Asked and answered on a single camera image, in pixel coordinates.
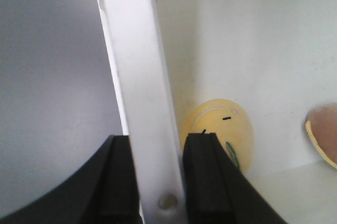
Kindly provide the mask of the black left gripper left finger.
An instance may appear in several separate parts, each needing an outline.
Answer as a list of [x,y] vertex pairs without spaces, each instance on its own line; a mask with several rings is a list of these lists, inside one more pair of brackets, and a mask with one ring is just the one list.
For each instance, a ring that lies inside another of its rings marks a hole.
[[142,223],[127,136],[109,136],[66,181],[1,223]]

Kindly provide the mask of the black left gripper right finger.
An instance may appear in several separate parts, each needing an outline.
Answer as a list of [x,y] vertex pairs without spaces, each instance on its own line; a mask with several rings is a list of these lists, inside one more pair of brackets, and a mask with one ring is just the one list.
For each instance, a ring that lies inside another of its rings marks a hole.
[[183,166],[189,223],[284,223],[233,164],[215,133],[190,133]]

